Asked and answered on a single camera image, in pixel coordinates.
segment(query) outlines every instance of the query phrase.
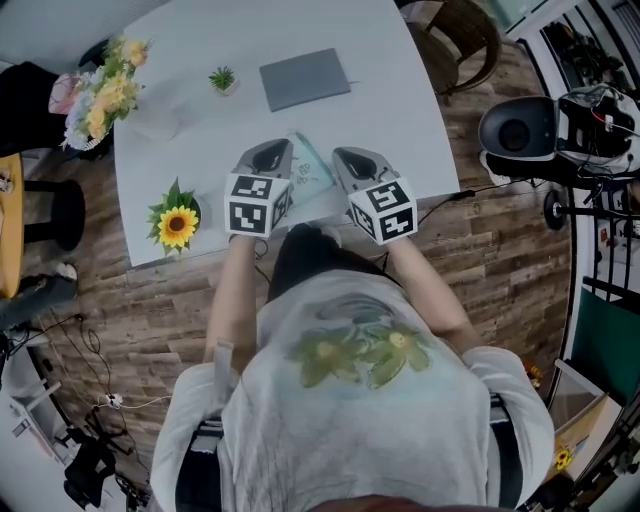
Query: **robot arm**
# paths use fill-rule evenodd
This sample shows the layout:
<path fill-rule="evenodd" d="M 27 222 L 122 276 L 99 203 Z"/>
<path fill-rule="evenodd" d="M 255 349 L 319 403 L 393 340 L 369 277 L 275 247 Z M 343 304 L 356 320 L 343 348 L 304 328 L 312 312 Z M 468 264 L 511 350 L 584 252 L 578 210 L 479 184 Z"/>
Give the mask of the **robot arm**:
<path fill-rule="evenodd" d="M 354 222 L 378 245 L 418 231 L 417 205 L 409 183 L 380 154 L 342 147 L 333 151 Z"/>
<path fill-rule="evenodd" d="M 227 177 L 227 233 L 269 238 L 289 209 L 293 144 L 264 142 L 246 151 Z"/>

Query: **wrist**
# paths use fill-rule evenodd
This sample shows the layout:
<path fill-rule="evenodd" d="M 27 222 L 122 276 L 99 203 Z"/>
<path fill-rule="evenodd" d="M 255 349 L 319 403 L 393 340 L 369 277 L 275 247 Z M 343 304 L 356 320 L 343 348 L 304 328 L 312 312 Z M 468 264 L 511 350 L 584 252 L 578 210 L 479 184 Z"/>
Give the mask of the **wrist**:
<path fill-rule="evenodd" d="M 256 237 L 247 235 L 231 235 L 229 238 L 229 249 L 245 248 L 255 250 Z"/>
<path fill-rule="evenodd" d="M 404 238 L 400 238 L 398 240 L 394 240 L 393 242 L 389 242 L 387 244 L 387 249 L 391 256 L 395 256 L 398 253 L 403 253 L 407 250 L 411 250 L 411 247 L 415 247 L 415 245 L 408 236 L 405 236 Z"/>

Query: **sunflower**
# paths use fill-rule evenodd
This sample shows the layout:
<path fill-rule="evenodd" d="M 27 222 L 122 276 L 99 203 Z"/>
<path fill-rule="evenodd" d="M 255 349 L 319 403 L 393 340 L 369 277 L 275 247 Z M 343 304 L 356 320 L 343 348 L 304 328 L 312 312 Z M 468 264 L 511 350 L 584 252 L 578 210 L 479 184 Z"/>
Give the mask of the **sunflower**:
<path fill-rule="evenodd" d="M 556 469 L 558 471 L 562 471 L 563 469 L 568 467 L 572 461 L 573 461 L 573 455 L 569 450 L 564 448 L 563 450 L 560 450 L 556 454 Z"/>
<path fill-rule="evenodd" d="M 173 207 L 160 215 L 160 242 L 168 247 L 184 247 L 196 231 L 196 212 L 184 206 Z"/>

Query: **black stool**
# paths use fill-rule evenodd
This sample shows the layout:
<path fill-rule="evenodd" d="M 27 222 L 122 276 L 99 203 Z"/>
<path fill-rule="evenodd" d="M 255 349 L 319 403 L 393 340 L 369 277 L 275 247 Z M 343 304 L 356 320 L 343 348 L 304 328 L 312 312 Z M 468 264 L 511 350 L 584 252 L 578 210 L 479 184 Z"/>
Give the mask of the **black stool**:
<path fill-rule="evenodd" d="M 75 181 L 52 183 L 49 181 L 25 181 L 25 192 L 53 194 L 51 220 L 24 227 L 24 242 L 55 240 L 63 251 L 75 249 L 84 232 L 84 194 Z"/>

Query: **jeans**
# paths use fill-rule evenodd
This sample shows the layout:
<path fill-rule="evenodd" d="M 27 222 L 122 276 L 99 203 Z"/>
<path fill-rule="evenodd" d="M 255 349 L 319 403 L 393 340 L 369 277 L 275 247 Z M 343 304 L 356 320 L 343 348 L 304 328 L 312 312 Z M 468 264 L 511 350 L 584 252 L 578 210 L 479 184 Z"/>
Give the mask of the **jeans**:
<path fill-rule="evenodd" d="M 27 322 L 57 304 L 74 299 L 76 288 L 76 281 L 58 275 L 25 277 L 15 297 L 0 300 L 0 332 Z"/>

